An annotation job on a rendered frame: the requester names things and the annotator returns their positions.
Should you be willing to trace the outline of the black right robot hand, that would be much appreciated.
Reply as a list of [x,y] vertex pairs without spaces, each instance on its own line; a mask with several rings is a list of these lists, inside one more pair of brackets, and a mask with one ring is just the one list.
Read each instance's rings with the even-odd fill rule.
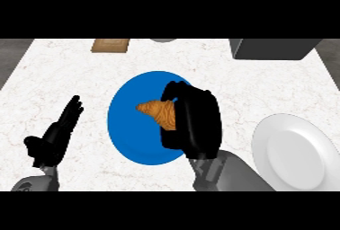
[[215,97],[183,81],[163,87],[161,101],[174,101],[175,129],[161,128],[163,148],[195,160],[214,159],[221,144],[221,119]]

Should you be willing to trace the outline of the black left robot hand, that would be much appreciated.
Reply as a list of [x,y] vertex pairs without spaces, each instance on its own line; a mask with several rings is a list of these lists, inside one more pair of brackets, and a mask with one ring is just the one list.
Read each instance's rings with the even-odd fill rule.
[[73,95],[60,113],[59,120],[50,124],[42,136],[23,138],[27,156],[32,158],[32,167],[41,168],[59,165],[82,111],[79,96]]

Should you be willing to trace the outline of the brown croissant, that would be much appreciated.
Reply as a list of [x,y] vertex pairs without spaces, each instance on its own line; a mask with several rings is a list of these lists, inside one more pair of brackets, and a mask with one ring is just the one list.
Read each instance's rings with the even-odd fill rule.
[[171,101],[143,102],[135,106],[135,109],[153,118],[163,130],[175,130],[175,108]]

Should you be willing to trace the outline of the blue plate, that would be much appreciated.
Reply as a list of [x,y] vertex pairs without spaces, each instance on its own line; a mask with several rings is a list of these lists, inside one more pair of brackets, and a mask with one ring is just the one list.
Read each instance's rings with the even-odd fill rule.
[[163,87],[171,81],[189,83],[172,73],[146,72],[124,83],[110,99],[107,109],[110,142],[121,155],[137,164],[166,164],[183,155],[180,150],[163,148],[161,127],[153,118],[135,109],[140,103],[161,100]]

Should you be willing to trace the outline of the white plate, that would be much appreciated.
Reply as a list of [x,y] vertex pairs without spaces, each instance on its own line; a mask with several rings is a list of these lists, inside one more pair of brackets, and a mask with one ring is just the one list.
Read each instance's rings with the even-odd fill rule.
[[282,113],[263,118],[251,148],[255,169],[273,190],[340,191],[340,153],[307,120]]

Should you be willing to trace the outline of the dark grey appliance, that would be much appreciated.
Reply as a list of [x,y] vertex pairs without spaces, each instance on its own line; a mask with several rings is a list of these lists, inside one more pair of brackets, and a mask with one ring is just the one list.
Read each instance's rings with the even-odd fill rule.
[[320,39],[229,39],[239,60],[301,60],[319,43]]

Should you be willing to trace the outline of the brown wooden board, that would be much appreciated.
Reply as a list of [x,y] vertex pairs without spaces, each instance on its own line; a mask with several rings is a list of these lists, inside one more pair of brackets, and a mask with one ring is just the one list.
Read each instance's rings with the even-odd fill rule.
[[128,46],[128,39],[95,39],[91,51],[107,53],[125,53]]

